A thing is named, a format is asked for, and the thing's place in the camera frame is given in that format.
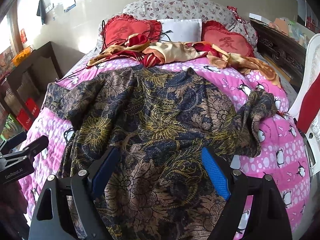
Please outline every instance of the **screw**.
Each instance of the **screw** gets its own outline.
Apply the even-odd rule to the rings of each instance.
[[[271,180],[272,180],[272,176],[269,175],[269,174],[266,174],[266,175],[264,176],[264,178],[265,178],[267,181],[271,181]]]
[[[53,174],[49,175],[49,176],[47,177],[47,180],[48,180],[48,181],[54,180],[54,175],[53,175]]]
[[[239,176],[241,175],[241,170],[233,170],[232,173],[233,175]]]
[[[79,175],[79,176],[84,176],[84,175],[86,175],[86,174],[87,174],[87,171],[86,171],[86,170],[81,170],[81,171],[78,172],[78,175]]]

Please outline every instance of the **penguin print bedspread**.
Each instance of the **penguin print bedspread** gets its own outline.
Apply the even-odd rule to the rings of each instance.
[[[85,67],[88,59],[98,53],[91,51],[85,55],[69,71],[67,74],[69,77],[58,82],[58,85],[70,90],[82,81],[93,79],[98,73],[139,64],[132,59],[114,59],[91,69],[81,70]],[[185,71],[189,67],[193,68],[198,75],[216,85],[227,95],[236,111],[246,103],[248,95],[256,88],[272,93],[279,111],[286,113],[289,108],[285,91],[272,85],[271,82],[254,70],[246,76],[241,75],[233,68],[219,70],[209,66],[207,58],[165,64],[158,67],[170,71]],[[34,161],[35,172],[20,180],[23,193],[29,202],[29,217],[32,217],[36,200],[47,176],[57,173],[63,151],[73,133],[73,127],[69,121],[58,118],[46,107],[41,110],[32,124],[23,146],[41,135],[48,136],[49,146],[36,156]],[[235,155],[231,166],[241,169],[248,176],[262,177],[265,173],[273,176],[287,208],[292,231],[294,231],[300,223],[310,191],[310,174],[303,139],[298,133],[293,119],[287,114],[283,116],[275,114],[273,117],[261,120],[258,135],[261,142],[260,155],[255,158]],[[250,215],[251,203],[252,197],[249,196],[235,239],[240,239],[243,235]],[[200,237],[199,239],[206,240],[206,237]]]

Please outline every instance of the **beige wall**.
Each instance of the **beige wall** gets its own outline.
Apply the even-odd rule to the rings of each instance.
[[[60,0],[44,0],[46,6],[50,2],[55,5]],[[38,48],[47,41],[54,41],[55,52],[64,73],[96,44],[97,29],[102,19],[111,16],[123,7],[136,0],[76,0],[76,7],[64,13],[62,5],[50,11],[48,23],[41,25],[36,16],[39,0],[18,0],[19,29],[24,28],[27,36],[26,46],[33,44]],[[249,12],[264,16],[269,20],[276,17],[297,18],[298,4],[296,0],[212,0],[224,6],[238,8],[244,18]]]

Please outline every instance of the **red box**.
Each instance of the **red box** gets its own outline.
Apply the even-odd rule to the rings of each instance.
[[[38,108],[38,106],[32,98],[27,99],[26,106],[29,109],[29,111],[33,114],[33,116],[37,118],[40,113],[40,109]],[[21,108],[19,114],[17,115],[17,120],[23,126],[24,129],[29,130],[31,128],[32,120],[23,108]]]

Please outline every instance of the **red heart-shaped pillow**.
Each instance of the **red heart-shaped pillow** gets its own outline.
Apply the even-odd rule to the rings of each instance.
[[[201,40],[213,43],[226,52],[254,57],[253,48],[244,36],[229,32],[222,24],[215,21],[203,24]]]
[[[135,33],[145,35],[150,42],[158,41],[161,28],[161,23],[157,20],[137,20],[132,15],[122,14],[111,18],[102,31],[105,32],[105,45],[109,47],[114,43],[124,42]]]

